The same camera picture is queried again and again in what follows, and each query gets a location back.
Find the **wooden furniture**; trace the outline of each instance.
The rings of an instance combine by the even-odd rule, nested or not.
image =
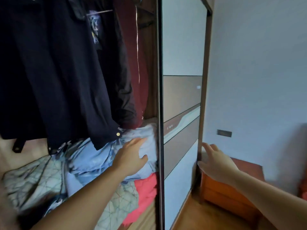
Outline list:
[[[262,166],[232,158],[239,170],[261,180],[264,180]],[[255,226],[262,216],[261,212],[242,194],[233,187],[217,182],[201,175],[200,195],[203,200],[216,204],[251,223]]]

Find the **wooden floor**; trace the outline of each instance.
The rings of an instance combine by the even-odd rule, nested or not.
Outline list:
[[[266,219],[259,221],[258,230],[276,230]],[[187,199],[173,230],[252,230],[248,223],[238,216],[213,204],[200,204],[197,192]]]

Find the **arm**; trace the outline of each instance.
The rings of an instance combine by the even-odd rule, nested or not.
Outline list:
[[[203,147],[208,162],[198,165],[209,177],[237,189],[279,230],[307,228],[307,201],[241,172],[216,145],[203,143]]]
[[[41,219],[31,230],[93,230],[112,195],[126,176],[138,172],[148,161],[139,158],[146,139],[127,142],[115,156],[113,165],[66,202]]]

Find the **dark red garment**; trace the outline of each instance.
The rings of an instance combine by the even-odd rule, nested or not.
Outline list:
[[[135,101],[136,121],[123,126],[137,128],[142,124],[143,112],[148,99],[148,72],[142,40],[137,28],[137,8],[131,0],[113,0],[113,5],[122,30],[127,49],[128,65],[131,73],[132,91]]]

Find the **pink cloth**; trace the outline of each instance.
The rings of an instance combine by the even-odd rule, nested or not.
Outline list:
[[[146,179],[134,181],[136,190],[138,192],[138,208],[129,213],[123,224],[125,226],[134,223],[140,215],[149,207],[157,195],[157,174],[153,173]]]

